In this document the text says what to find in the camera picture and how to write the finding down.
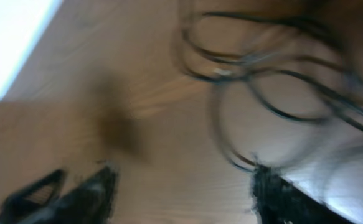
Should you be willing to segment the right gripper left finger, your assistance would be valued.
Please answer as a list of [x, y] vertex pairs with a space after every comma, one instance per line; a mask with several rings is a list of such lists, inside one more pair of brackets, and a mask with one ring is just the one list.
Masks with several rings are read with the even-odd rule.
[[118, 173], [105, 166], [54, 203], [20, 224], [107, 224], [112, 215]]

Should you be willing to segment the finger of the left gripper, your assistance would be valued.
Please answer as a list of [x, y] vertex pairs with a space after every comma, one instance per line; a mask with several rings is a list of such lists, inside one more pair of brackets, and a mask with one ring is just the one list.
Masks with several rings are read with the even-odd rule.
[[65, 170], [56, 169], [12, 193], [1, 206], [0, 223], [17, 223], [56, 201], [66, 175]]

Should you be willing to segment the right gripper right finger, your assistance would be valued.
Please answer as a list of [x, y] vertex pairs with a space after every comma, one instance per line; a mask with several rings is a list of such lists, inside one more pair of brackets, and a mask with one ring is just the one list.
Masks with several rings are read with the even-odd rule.
[[296, 159], [267, 165], [255, 156], [254, 162], [251, 195], [259, 223], [352, 224], [283, 178], [283, 170], [294, 166]]

